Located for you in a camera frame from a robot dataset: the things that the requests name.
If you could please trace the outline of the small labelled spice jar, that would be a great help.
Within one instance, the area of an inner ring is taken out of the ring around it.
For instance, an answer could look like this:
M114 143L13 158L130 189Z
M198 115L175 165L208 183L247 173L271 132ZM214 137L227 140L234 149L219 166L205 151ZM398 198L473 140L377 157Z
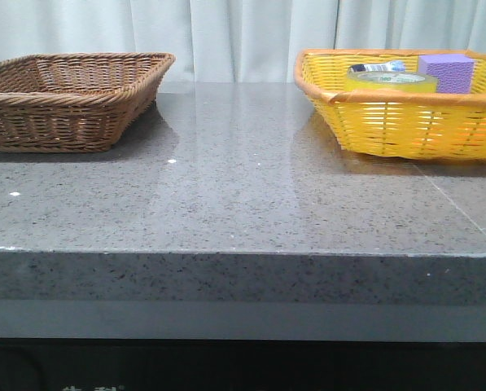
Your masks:
M392 60L375 64L353 64L348 67L347 74L357 72L405 72L405 63L401 60Z

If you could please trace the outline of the white curtain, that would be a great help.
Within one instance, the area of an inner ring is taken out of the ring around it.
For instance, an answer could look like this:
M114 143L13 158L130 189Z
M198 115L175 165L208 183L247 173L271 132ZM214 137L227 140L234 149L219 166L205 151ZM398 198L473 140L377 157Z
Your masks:
M168 52L169 81L289 82L308 48L486 53L486 1L0 1L0 61Z

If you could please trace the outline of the purple foam block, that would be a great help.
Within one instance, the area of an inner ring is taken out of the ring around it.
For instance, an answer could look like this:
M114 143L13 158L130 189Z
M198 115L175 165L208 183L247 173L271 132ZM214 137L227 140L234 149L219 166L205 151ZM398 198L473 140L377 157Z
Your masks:
M469 94L475 61L464 54L420 55L418 71L437 79L436 92Z

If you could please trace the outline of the yellow woven basket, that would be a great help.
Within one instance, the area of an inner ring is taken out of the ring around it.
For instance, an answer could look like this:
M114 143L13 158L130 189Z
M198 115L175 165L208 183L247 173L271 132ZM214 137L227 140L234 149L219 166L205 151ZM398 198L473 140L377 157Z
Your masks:
M468 94L344 90L353 64L402 60L418 67L422 49L305 49L296 58L296 85L351 152L416 160L486 160L486 54L475 61Z

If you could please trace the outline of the brown wicker basket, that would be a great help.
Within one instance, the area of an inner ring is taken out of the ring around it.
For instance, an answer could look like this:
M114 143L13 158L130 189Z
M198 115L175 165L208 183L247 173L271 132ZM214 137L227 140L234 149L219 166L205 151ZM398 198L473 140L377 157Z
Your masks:
M174 55L26 55L0 62L0 152L104 152L156 100Z

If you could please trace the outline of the yellow packing tape roll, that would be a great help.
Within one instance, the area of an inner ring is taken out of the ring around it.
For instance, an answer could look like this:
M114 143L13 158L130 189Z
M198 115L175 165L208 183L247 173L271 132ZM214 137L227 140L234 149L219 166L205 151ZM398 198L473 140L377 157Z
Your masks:
M353 72L344 79L344 91L398 90L435 93L437 86L437 78L416 72Z

